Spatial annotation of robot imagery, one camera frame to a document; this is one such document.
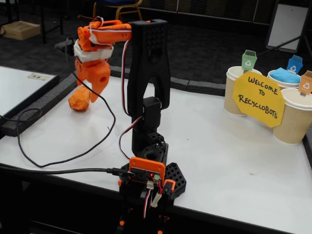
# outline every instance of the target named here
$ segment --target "yellow sign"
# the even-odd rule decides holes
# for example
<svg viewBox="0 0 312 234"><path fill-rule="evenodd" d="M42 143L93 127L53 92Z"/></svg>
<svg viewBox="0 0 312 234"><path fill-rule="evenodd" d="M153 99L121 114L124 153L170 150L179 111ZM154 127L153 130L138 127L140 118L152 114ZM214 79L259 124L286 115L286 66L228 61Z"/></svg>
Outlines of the yellow sign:
<svg viewBox="0 0 312 234"><path fill-rule="evenodd" d="M269 127L281 124L285 100L275 81L255 72L246 72L234 83L233 100L241 112Z"/></svg>

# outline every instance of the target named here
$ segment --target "paper cup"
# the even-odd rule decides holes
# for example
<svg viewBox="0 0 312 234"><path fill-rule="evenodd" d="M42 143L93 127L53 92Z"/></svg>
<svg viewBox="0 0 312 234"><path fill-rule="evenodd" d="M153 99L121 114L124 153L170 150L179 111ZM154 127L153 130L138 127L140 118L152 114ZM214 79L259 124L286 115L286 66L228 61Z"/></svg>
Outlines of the paper cup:
<svg viewBox="0 0 312 234"><path fill-rule="evenodd" d="M278 81L278 80L276 80L276 79L274 79L273 77L271 77L271 75L270 75L270 73L271 72L273 72L273 71L275 71L275 70L272 70L272 71L270 71L269 73L268 73L268 78L269 79L271 79L271 80L274 80L277 84L278 84L278 86L279 86L279 88L282 90L282 89L286 89L286 88L299 88L299 84L300 83L285 83L285 82L281 82L281 81Z"/></svg>
<svg viewBox="0 0 312 234"><path fill-rule="evenodd" d="M282 94L285 99L284 115L273 134L283 142L298 144L312 123L312 95L301 96L295 88L283 89Z"/></svg>
<svg viewBox="0 0 312 234"><path fill-rule="evenodd" d="M256 69L253 69L253 72L261 74L261 72L259 72ZM226 73L224 109L228 113L234 114L236 116L245 116L245 114L239 110L238 106L236 105L235 101L232 98L233 97L234 82L242 74L244 74L244 70L242 69L241 66L230 67Z"/></svg>

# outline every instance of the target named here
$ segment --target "chair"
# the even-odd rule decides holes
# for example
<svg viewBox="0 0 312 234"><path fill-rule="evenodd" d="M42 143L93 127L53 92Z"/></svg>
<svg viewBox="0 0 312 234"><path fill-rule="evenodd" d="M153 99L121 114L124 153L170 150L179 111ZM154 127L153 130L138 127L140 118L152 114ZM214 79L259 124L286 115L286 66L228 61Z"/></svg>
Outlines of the chair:
<svg viewBox="0 0 312 234"><path fill-rule="evenodd" d="M142 2L143 0L138 0L138 1L136 0L97 0L95 1L94 6L93 6L93 17L87 17L87 16L82 16L82 15L79 15L78 17L94 19L97 16L98 4L102 4L107 7L117 8L116 17L115 17L116 20L121 20L122 14L135 13L135 12L137 12L139 19L142 20L142 15L141 15L140 8L139 8ZM135 10L120 12L121 9L123 8L135 8Z"/></svg>

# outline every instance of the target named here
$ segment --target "blue sponge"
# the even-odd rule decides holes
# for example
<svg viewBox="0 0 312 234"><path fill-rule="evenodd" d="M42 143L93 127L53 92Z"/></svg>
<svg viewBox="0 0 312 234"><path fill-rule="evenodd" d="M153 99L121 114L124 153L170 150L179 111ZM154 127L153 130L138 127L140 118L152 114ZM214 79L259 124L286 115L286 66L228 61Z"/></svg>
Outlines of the blue sponge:
<svg viewBox="0 0 312 234"><path fill-rule="evenodd" d="M292 83L297 84L300 83L301 77L293 74L291 72L286 71L283 68L278 68L277 70L270 73L270 76L274 79L284 82L284 83Z"/></svg>

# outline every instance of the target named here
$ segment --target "white table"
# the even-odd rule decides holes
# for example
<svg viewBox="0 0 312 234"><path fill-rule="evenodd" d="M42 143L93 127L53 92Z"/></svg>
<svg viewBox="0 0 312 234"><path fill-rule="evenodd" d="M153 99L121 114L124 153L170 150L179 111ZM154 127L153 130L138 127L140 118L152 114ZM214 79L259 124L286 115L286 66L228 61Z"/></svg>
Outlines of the white table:
<svg viewBox="0 0 312 234"><path fill-rule="evenodd" d="M30 75L40 78L29 78ZM41 88L45 88L56 76L34 73L0 66L0 115L5 115L16 108Z"/></svg>
<svg viewBox="0 0 312 234"><path fill-rule="evenodd" d="M119 78L111 77L102 95L117 116L112 134L88 155L44 170L113 168L127 163L118 137L131 123L121 106ZM147 96L154 94L151 85ZM108 132L113 118L99 99L85 113L69 108L67 98L21 135L25 152L37 163L82 153ZM159 133L169 143L167 163L176 162L186 191L175 205L290 233L312 233L312 171L303 144L274 139L272 129L251 117L232 117L224 98L171 89ZM122 146L131 152L131 132ZM14 137L0 140L0 163L39 170L26 160ZM60 177L118 191L118 178L106 173Z"/></svg>

